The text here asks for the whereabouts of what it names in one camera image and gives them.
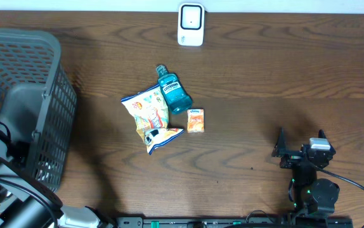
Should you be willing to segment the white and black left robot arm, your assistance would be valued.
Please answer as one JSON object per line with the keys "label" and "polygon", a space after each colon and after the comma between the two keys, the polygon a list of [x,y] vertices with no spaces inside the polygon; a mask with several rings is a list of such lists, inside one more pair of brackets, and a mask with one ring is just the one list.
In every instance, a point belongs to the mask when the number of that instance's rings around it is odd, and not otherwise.
{"label": "white and black left robot arm", "polygon": [[89,207],[63,205],[57,195],[24,172],[29,143],[11,140],[0,122],[0,227],[117,227]]}

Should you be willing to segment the teal mouthwash bottle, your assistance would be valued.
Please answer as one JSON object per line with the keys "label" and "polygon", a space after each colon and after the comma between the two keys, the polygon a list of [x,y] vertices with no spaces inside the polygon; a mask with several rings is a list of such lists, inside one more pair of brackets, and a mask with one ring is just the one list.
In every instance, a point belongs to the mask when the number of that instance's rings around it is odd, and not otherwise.
{"label": "teal mouthwash bottle", "polygon": [[168,71],[165,65],[157,65],[158,84],[172,114],[177,115],[192,107],[193,101],[181,85],[178,76]]}

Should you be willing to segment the yellow chips bag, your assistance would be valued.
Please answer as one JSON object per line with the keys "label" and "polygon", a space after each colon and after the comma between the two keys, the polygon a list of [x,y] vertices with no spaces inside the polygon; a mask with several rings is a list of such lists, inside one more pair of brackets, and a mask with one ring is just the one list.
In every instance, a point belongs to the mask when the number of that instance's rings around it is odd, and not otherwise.
{"label": "yellow chips bag", "polygon": [[122,98],[121,103],[134,118],[136,131],[149,155],[184,133],[183,129],[168,127],[168,105],[158,84]]}

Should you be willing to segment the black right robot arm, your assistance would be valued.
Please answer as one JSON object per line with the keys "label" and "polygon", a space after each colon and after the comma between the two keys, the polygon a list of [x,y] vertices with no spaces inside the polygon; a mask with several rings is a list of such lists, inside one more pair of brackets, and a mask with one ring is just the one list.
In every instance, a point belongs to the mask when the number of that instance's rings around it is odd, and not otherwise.
{"label": "black right robot arm", "polygon": [[280,131],[271,155],[281,159],[280,168],[292,171],[289,199],[297,213],[306,217],[328,217],[334,213],[339,186],[328,179],[319,179],[317,171],[327,167],[335,154],[322,130],[298,150],[287,147],[284,131]]}

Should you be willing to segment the orange tissue pack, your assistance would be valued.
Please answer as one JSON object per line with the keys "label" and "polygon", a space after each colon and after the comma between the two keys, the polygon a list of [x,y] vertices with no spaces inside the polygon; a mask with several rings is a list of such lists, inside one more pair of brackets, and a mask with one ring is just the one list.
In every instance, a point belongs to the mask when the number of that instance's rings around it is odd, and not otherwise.
{"label": "orange tissue pack", "polygon": [[188,133],[204,132],[204,110],[189,109],[187,111],[187,131]]}

